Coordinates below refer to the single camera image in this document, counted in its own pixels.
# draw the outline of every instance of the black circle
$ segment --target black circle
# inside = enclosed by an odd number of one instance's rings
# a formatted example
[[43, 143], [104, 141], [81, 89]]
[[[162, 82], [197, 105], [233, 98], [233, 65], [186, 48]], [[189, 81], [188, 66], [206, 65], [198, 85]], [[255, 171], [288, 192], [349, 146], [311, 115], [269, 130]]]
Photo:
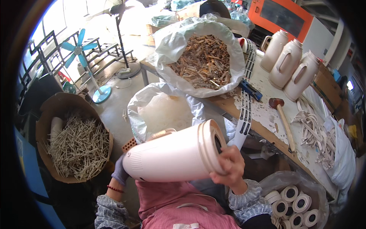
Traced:
[[293, 214], [293, 212], [294, 212], [294, 210], [292, 209], [292, 207], [288, 207], [287, 212], [286, 212], [286, 215], [287, 216], [290, 216], [290, 215]]
[[215, 135], [215, 144], [216, 144], [216, 148], [217, 148], [217, 151], [220, 153], [222, 153], [221, 151], [221, 143], [220, 143], [220, 140], [219, 138]]
[[315, 220], [315, 217], [316, 217], [316, 216], [315, 216], [314, 214], [312, 214], [312, 215], [309, 217], [309, 221], [310, 221], [310, 222], [313, 222], [313, 221]]
[[303, 207], [303, 206], [304, 206], [304, 204], [305, 204], [305, 200], [304, 200], [304, 199], [301, 199], [301, 200], [299, 200], [299, 202], [298, 202], [298, 207]]
[[280, 203], [279, 205], [277, 205], [277, 211], [278, 212], [284, 212], [286, 206], [284, 203]]
[[295, 219], [294, 219], [294, 225], [295, 226], [297, 226], [297, 225], [299, 225], [301, 223], [301, 217], [300, 216], [298, 216], [298, 217], [296, 217]]
[[286, 193], [287, 198], [291, 198], [295, 196], [295, 190], [293, 188], [290, 188]]

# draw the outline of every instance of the plastic handle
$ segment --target plastic handle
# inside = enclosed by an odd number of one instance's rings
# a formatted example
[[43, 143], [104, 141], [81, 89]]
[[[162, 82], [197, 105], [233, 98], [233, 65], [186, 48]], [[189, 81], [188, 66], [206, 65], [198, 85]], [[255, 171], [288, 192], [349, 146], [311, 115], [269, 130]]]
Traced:
[[264, 45], [266, 44], [266, 42], [267, 42], [267, 40], [268, 39], [272, 39], [272, 37], [271, 36], [266, 36], [265, 38], [264, 38], [264, 41], [262, 42], [262, 45], [261, 45], [261, 50], [264, 52], [264, 53], [266, 53], [266, 50], [264, 49]]
[[289, 54], [291, 54], [291, 52], [292, 52], [292, 50], [291, 49], [288, 49], [288, 50], [285, 50], [282, 53], [282, 55], [279, 58], [279, 61], [278, 61], [277, 65], [276, 65], [276, 68], [277, 68], [278, 71], [280, 71], [280, 68], [281, 68], [283, 62], [285, 61], [286, 56], [289, 55]]
[[292, 75], [292, 80], [294, 84], [297, 84], [299, 82], [300, 78], [303, 76], [303, 72], [305, 71], [304, 68], [307, 67], [307, 63], [301, 63], [298, 68], [296, 69], [295, 73]]
[[151, 140], [166, 136], [168, 134], [172, 134], [174, 132], [177, 132], [174, 128], [168, 128], [168, 129], [165, 129], [165, 130], [162, 130], [160, 132], [153, 134], [147, 141], [151, 141]]

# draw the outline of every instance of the hand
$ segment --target hand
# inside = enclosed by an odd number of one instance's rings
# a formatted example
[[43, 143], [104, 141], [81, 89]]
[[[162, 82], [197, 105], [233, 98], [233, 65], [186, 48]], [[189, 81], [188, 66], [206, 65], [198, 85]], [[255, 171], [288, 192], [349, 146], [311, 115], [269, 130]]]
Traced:
[[112, 173], [112, 177], [118, 181], [123, 186], [126, 186], [126, 180], [130, 176], [123, 168], [122, 161], [125, 154], [116, 161], [115, 170]]
[[221, 150], [222, 153], [217, 159], [227, 174], [222, 176], [216, 172], [211, 172], [210, 177], [214, 183], [229, 186], [234, 194], [241, 195], [248, 189], [243, 180], [245, 167], [244, 158], [235, 145], [221, 148]]

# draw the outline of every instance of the white plastic ring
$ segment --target white plastic ring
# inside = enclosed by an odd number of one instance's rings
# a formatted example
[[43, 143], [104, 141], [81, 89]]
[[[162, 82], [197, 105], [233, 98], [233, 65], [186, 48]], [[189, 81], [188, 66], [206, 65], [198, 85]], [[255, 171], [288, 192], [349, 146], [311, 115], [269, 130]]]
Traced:
[[278, 218], [284, 216], [287, 212], [287, 209], [287, 202], [284, 200], [277, 200], [272, 204], [272, 213]]
[[294, 210], [292, 209], [292, 203], [287, 203], [287, 206], [288, 206], [287, 212], [286, 212], [286, 214], [284, 216], [281, 217], [281, 219], [287, 219], [287, 220], [289, 220], [290, 217], [293, 214], [295, 214]]
[[279, 227], [280, 223], [279, 223], [278, 218], [277, 218], [276, 216], [272, 215], [272, 216], [271, 216], [271, 221], [272, 221], [272, 224], [273, 224], [274, 226], [276, 226], [276, 228], [278, 228], [278, 227]]
[[312, 227], [318, 222], [318, 209], [312, 209], [304, 213], [303, 225]]
[[274, 197], [272, 197], [272, 198], [269, 198], [268, 199], [268, 202], [270, 203], [270, 204], [273, 204], [274, 202], [276, 202], [276, 201], [278, 201], [278, 200], [281, 200], [282, 198], [281, 198], [281, 195], [280, 194], [278, 194], [277, 196], [274, 196]]
[[292, 229], [299, 229], [304, 222], [304, 216], [301, 213], [296, 213], [290, 217], [289, 221]]
[[293, 202], [296, 197], [298, 196], [299, 190], [294, 185], [289, 185], [284, 188], [281, 192], [282, 199], [286, 200], [287, 202]]
[[273, 190], [270, 193], [268, 193], [264, 198], [266, 200], [269, 200], [270, 198], [272, 198], [274, 196], [278, 196], [278, 195], [280, 195], [280, 193], [278, 191], [276, 191], [276, 190]]
[[288, 220], [282, 220], [280, 224], [283, 226], [283, 229], [291, 229], [291, 223]]
[[299, 195], [292, 203], [292, 209], [296, 213], [306, 212], [311, 206], [311, 197], [306, 194]]

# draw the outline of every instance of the fan base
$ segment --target fan base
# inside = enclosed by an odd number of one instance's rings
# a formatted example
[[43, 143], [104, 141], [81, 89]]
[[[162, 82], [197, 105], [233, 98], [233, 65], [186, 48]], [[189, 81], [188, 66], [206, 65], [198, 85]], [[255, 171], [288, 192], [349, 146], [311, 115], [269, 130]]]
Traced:
[[99, 91], [96, 90], [93, 95], [93, 102], [96, 104], [104, 102], [111, 95], [111, 88], [107, 85], [101, 86], [100, 90], [103, 92], [103, 94], [100, 94]]
[[140, 63], [128, 63], [128, 67], [131, 69], [131, 71], [129, 73], [123, 73], [123, 74], [118, 73], [117, 77], [119, 79], [124, 80], [127, 78], [135, 77], [141, 71]]

